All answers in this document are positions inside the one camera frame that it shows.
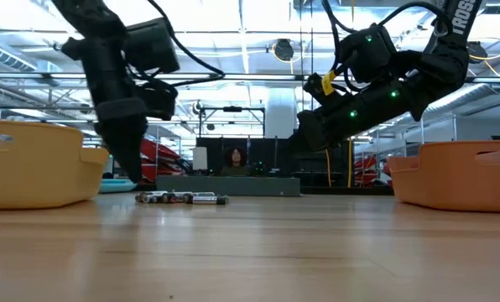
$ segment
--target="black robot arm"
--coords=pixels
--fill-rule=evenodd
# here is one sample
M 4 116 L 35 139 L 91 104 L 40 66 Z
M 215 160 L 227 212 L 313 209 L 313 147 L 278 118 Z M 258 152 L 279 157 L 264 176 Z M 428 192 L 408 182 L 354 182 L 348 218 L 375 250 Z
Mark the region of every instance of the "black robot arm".
M 53 0 L 63 17 L 84 39 L 70 38 L 61 48 L 80 60 L 96 109 L 97 133 L 130 180 L 142 179 L 141 142 L 146 117 L 170 120 L 174 115 L 176 86 L 216 81 L 224 73 L 187 50 L 175 37 L 168 17 L 154 0 L 147 0 L 162 18 L 126 27 L 102 0 Z M 180 66 L 172 40 L 194 61 L 213 71 L 209 79 L 169 85 L 155 79 Z
M 464 84 L 469 58 L 466 40 L 481 2 L 447 0 L 443 10 L 428 3 L 408 3 L 381 23 L 353 31 L 337 42 L 331 72 L 324 77 L 312 75 L 304 86 L 321 107 L 298 114 L 299 129 L 291 138 L 292 147 L 301 151 L 328 148 L 405 112 L 419 121 L 430 103 Z M 323 5 L 330 16 L 327 0 Z M 437 15 L 434 34 L 425 52 L 398 52 L 383 25 L 413 6 Z M 339 23 L 335 18 L 331 22 L 333 28 Z M 358 83 L 367 85 L 354 86 L 348 70 Z M 331 84 L 340 74 L 348 90 Z

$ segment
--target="orange plastic basket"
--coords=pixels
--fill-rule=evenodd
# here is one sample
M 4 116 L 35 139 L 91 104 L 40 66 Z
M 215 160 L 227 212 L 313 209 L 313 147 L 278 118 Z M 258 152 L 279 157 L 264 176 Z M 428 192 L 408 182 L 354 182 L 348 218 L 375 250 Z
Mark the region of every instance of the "orange plastic basket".
M 0 121 L 0 209 L 90 199 L 99 190 L 107 159 L 104 148 L 82 148 L 77 129 Z
M 427 143 L 419 157 L 390 157 L 388 165 L 402 202 L 500 212 L 500 141 Z

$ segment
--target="ceiling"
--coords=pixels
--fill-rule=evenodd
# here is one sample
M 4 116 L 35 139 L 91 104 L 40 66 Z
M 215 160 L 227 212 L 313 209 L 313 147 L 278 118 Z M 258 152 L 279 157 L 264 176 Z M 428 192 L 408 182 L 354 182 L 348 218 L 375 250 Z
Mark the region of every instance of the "ceiling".
M 362 29 L 378 22 L 401 0 L 368 0 L 351 2 L 330 0 L 335 15 L 347 26 Z M 140 23 L 159 17 L 146 0 L 105 0 L 126 24 Z M 320 1 L 311 0 L 179 0 L 157 1 L 168 14 L 180 41 L 195 55 L 226 73 L 238 75 L 310 75 L 326 73 L 333 61 L 334 44 L 328 18 Z M 423 50 L 431 35 L 430 22 L 424 9 L 412 8 L 387 23 L 394 43 L 400 49 Z M 81 36 L 60 16 L 48 0 L 0 0 L 0 49 L 24 62 L 34 72 L 82 72 L 80 62 L 73 61 L 53 46 L 62 45 L 69 37 Z M 277 60 L 270 49 L 277 39 L 290 39 L 295 55 L 293 63 Z M 500 55 L 500 1 L 487 1 L 483 14 L 478 16 L 471 31 L 470 41 L 479 41 L 490 57 Z M 177 50 L 181 69 L 179 73 L 206 73 L 180 50 Z M 500 56 L 490 60 L 493 69 L 500 72 Z M 18 72 L 0 62 L 0 72 Z M 498 77 L 486 64 L 470 66 L 469 76 Z M 91 97 L 86 83 L 80 79 L 59 80 L 58 86 L 39 80 L 0 78 L 0 105 L 89 107 Z M 198 100 L 207 107 L 241 106 L 266 107 L 274 88 L 294 89 L 294 106 L 298 110 L 317 107 L 311 97 L 302 91 L 301 81 L 219 81 L 180 89 L 174 122 L 152 120 L 161 125 L 165 136 L 181 138 L 183 151 L 189 150 L 198 133 L 198 115 L 193 107 Z M 469 112 L 485 107 L 500 97 L 500 86 L 494 93 L 464 105 Z M 498 114 L 499 109 L 492 109 Z M 93 112 L 66 110 L 0 111 L 0 117 L 12 115 L 62 121 L 91 132 L 86 120 L 95 119 Z M 184 127 L 180 121 L 187 121 Z M 208 118 L 215 130 L 204 128 L 207 135 L 261 135 L 262 116 L 250 112 L 216 112 Z M 156 134 L 153 127 L 149 130 Z

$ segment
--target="wooden surface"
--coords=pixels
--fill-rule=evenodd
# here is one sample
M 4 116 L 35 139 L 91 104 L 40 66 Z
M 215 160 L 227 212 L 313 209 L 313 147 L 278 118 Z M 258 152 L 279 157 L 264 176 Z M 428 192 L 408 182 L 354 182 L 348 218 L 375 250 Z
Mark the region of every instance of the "wooden surface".
M 500 302 L 500 215 L 390 197 L 0 211 L 0 301 Z

